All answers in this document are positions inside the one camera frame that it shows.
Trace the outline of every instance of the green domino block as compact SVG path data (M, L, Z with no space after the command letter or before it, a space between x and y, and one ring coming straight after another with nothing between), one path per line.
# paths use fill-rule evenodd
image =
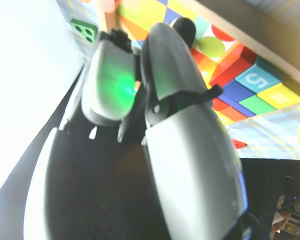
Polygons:
M273 106L263 101L257 95L251 96L245 100L240 101L239 103L256 115L265 114L276 110Z
M70 24L77 30L77 32L85 38L89 43L94 43L98 28L90 23L72 19Z

